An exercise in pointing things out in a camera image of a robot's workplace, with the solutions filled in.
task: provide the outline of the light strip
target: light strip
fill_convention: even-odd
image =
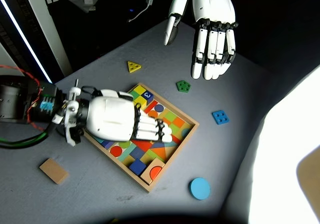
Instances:
[[[8,15],[10,16],[12,22],[14,23],[16,29],[18,30],[21,38],[24,40],[24,43],[26,44],[26,46],[28,47],[30,53],[32,54],[32,56],[34,57],[36,63],[38,64],[39,68],[41,69],[41,71],[43,72],[43,74],[45,75],[45,77],[47,78],[49,83],[52,83],[51,79],[49,78],[48,74],[46,73],[44,67],[42,66],[42,64],[40,63],[39,59],[37,58],[34,50],[31,48],[27,38],[25,37],[24,33],[22,32],[20,26],[18,25],[16,19],[14,18],[14,15],[12,14],[11,10],[9,9],[9,6],[7,5],[7,3],[5,2],[5,0],[1,0],[1,3],[3,4],[4,8],[6,9]]]

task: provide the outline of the red wire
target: red wire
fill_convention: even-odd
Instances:
[[[42,127],[38,127],[34,122],[31,121],[30,119],[30,110],[32,109],[33,105],[40,99],[40,94],[41,94],[41,87],[40,87],[40,82],[39,80],[37,80],[32,74],[30,74],[27,71],[24,71],[21,68],[17,68],[17,67],[11,67],[11,66],[7,66],[7,65],[0,65],[0,68],[8,68],[8,69],[15,69],[15,70],[19,70],[22,73],[25,73],[26,75],[28,75],[31,79],[33,79],[36,82],[37,88],[38,88],[38,95],[37,98],[31,103],[30,107],[28,108],[28,110],[26,111],[26,119],[27,122],[30,123],[34,128],[43,131],[44,129]]]

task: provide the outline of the light blue disc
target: light blue disc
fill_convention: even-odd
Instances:
[[[189,186],[192,196],[198,200],[207,199],[210,195],[210,185],[204,178],[194,179]]]

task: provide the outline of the puzzle board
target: puzzle board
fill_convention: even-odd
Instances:
[[[133,95],[134,103],[143,103],[142,109],[150,117],[163,119],[171,127],[171,143],[138,140],[114,142],[99,139],[88,132],[85,132],[84,135],[146,191],[150,192],[157,183],[157,180],[159,180],[172,160],[197,129],[199,123],[141,83],[136,85],[129,93]],[[164,167],[150,184],[146,183],[140,176],[137,176],[129,169],[129,166],[135,160],[140,160],[148,167],[154,159],[161,160],[164,163]]]

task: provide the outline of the block with number 3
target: block with number 3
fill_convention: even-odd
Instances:
[[[144,92],[142,95],[141,95],[144,99],[146,99],[146,103],[147,105],[149,105],[152,100],[154,99],[154,95],[148,91]]]

